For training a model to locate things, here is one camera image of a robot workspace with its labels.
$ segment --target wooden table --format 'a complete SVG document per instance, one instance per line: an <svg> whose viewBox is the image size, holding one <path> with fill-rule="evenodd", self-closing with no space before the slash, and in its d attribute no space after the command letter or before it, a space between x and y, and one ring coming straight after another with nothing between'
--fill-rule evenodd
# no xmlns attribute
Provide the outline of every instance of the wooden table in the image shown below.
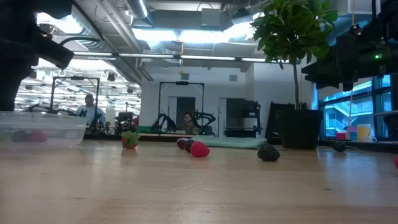
<svg viewBox="0 0 398 224"><path fill-rule="evenodd" d="M331 149L211 148L84 141L74 148L0 149L0 223L398 223L393 154Z"/></svg>

